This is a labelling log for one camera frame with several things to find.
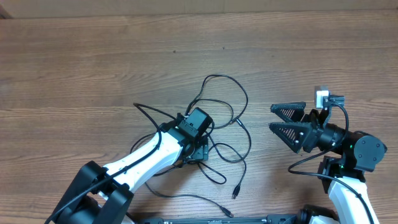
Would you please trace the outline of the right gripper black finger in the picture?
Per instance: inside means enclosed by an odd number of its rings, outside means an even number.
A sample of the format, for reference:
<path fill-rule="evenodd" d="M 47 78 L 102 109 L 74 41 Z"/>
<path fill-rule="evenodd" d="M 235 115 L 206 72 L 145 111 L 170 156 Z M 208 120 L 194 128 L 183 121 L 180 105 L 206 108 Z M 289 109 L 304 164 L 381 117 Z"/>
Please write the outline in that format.
<path fill-rule="evenodd" d="M 270 123 L 270 130 L 278 136 L 294 153 L 298 153 L 305 142 L 305 138 L 312 131 L 309 123 Z"/>
<path fill-rule="evenodd" d="M 276 114 L 286 123 L 307 122 L 306 102 L 279 103 L 271 105 L 271 113 Z"/>

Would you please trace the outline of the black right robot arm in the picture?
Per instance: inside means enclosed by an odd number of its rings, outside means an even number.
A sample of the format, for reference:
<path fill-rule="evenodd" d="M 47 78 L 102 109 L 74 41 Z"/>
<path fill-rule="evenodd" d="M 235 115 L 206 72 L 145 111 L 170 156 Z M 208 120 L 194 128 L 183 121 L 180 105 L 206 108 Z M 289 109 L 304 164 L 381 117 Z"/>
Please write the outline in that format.
<path fill-rule="evenodd" d="M 382 161 L 386 145 L 371 134 L 349 131 L 348 117 L 344 128 L 329 122 L 334 107 L 346 112 L 344 96 L 318 96 L 311 112 L 306 113 L 305 107 L 304 102 L 271 105 L 271 112 L 281 121 L 270 123 L 269 128 L 295 153 L 319 148 L 323 160 L 312 175 L 321 180 L 336 212 L 307 206 L 296 222 L 377 223 L 364 174 Z"/>

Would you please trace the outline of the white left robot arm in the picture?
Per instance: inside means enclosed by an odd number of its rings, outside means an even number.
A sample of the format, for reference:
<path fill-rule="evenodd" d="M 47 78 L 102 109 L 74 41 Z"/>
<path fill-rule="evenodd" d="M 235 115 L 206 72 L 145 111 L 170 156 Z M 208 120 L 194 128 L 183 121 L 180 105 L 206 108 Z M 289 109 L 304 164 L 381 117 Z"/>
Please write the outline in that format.
<path fill-rule="evenodd" d="M 213 126 L 210 115 L 195 108 L 157 126 L 154 137 L 128 156 L 104 166 L 86 163 L 46 222 L 131 223 L 126 212 L 135 191 L 158 171 L 190 157 Z"/>

